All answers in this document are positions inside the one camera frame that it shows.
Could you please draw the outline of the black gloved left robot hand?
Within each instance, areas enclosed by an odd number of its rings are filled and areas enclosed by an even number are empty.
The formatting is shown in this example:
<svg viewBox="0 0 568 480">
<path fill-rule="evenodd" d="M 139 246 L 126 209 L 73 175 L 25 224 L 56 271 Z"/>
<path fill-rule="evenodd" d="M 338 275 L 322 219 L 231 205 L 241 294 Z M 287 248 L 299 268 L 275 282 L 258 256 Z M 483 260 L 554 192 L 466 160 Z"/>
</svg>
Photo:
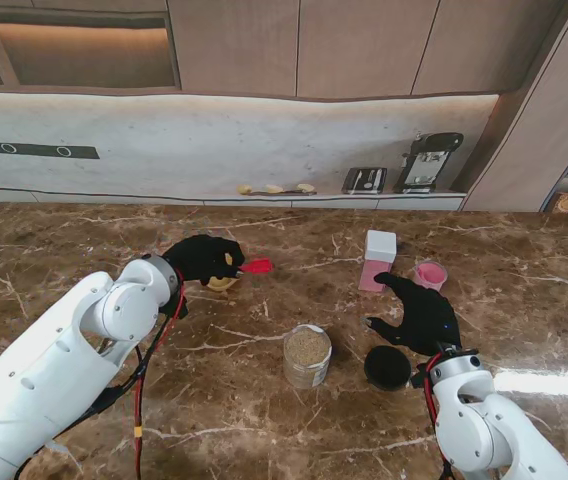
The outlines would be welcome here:
<svg viewBox="0 0 568 480">
<path fill-rule="evenodd" d="M 184 281 L 199 280 L 207 285 L 212 277 L 236 278 L 245 256 L 238 242 L 210 235 L 186 238 L 162 254 Z"/>
</svg>

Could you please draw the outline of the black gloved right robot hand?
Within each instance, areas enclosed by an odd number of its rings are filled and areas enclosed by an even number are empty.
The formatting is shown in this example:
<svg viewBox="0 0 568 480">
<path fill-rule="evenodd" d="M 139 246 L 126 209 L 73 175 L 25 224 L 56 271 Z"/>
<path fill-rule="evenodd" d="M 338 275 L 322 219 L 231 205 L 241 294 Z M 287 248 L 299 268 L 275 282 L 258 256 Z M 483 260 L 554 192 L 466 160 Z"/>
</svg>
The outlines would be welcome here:
<svg viewBox="0 0 568 480">
<path fill-rule="evenodd" d="M 462 348 L 458 320 L 448 299 L 437 290 L 425 288 L 404 277 L 388 272 L 374 277 L 376 283 L 389 287 L 403 305 L 399 326 L 378 317 L 367 317 L 366 325 L 392 345 L 433 356 L 440 348 Z"/>
</svg>

